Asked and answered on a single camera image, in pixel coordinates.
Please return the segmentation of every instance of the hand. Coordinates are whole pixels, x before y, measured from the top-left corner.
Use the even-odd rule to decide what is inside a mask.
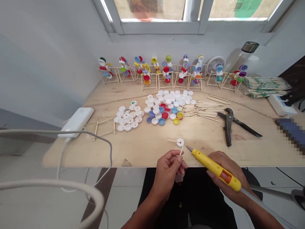
[[[157,162],[155,180],[150,194],[159,198],[161,201],[168,200],[176,174],[184,174],[185,169],[188,168],[182,156],[179,156],[179,154],[180,150],[170,150]]]
[[[233,160],[231,160],[224,152],[216,151],[210,153],[208,155],[209,158],[211,158],[213,161],[221,165],[223,168],[228,170],[230,173],[232,173],[239,181],[241,182],[241,186],[246,189],[248,192],[253,194],[255,197],[257,197],[253,192],[252,189],[242,172],[241,167],[238,166]],[[217,176],[215,176],[210,170],[207,170],[207,174],[211,177],[215,185],[217,185],[222,192],[234,203],[239,205],[240,207],[246,209],[249,206],[249,203],[251,199],[247,197],[243,192],[241,191],[234,191],[231,187],[226,185],[222,180],[220,180]]]

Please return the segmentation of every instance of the glue gun nozzle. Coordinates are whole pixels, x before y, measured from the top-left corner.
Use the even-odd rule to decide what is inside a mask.
[[[186,146],[186,148],[188,148],[188,150],[191,151],[191,152],[193,152],[193,150],[194,150],[194,149],[192,149],[192,148],[189,147],[189,146]]]

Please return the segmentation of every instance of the person's left hand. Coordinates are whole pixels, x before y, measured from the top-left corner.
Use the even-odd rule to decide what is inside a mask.
[[[151,195],[154,195],[161,201],[168,200],[176,174],[184,174],[185,169],[188,168],[185,161],[183,161],[182,156],[179,156],[179,154],[180,150],[170,150],[157,162],[156,175]]]

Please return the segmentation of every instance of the floor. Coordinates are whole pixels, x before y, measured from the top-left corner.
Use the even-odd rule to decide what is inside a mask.
[[[30,178],[56,178],[55,168],[42,168],[41,161],[51,144],[34,143],[23,156],[0,157],[0,182]],[[305,168],[281,168],[301,184],[305,184]],[[97,180],[101,168],[92,168],[88,184]],[[249,168],[261,186],[289,193],[300,186],[276,168]],[[86,168],[63,169],[61,178],[84,182]],[[109,229],[118,229],[136,210],[145,177],[145,168],[118,168],[105,209]],[[253,224],[242,208],[226,198],[234,211],[238,228],[253,229]],[[295,204],[264,194],[264,204],[297,228],[304,228],[305,212]],[[0,228],[76,228],[87,206],[83,193],[65,193],[58,188],[24,188],[1,191]],[[107,228],[103,215],[100,229]]]

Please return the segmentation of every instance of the yellow glue gun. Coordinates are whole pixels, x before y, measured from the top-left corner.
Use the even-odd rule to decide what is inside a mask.
[[[204,155],[202,152],[196,149],[192,149],[189,146],[186,146],[191,152],[192,155],[203,164],[208,170],[210,170],[213,174],[219,177],[224,183],[230,186],[234,191],[239,191],[241,189],[241,182],[234,177],[230,172],[221,167],[219,164],[214,162],[208,156]]]

